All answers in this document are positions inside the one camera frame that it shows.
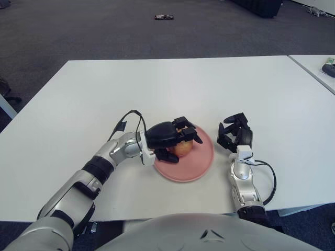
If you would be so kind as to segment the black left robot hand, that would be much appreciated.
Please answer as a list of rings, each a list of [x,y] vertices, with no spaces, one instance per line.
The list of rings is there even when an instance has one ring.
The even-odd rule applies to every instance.
[[[170,151],[170,148],[182,142],[203,141],[196,131],[196,127],[184,116],[174,119],[174,121],[161,122],[152,126],[146,132],[147,146],[153,150],[159,161],[176,164],[179,162],[177,154]]]

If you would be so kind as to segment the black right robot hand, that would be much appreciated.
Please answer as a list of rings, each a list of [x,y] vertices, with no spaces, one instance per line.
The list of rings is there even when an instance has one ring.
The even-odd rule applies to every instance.
[[[219,124],[217,143],[220,146],[232,153],[237,153],[240,145],[252,147],[253,132],[243,112],[227,117],[224,123],[229,126],[225,128],[222,122]]]

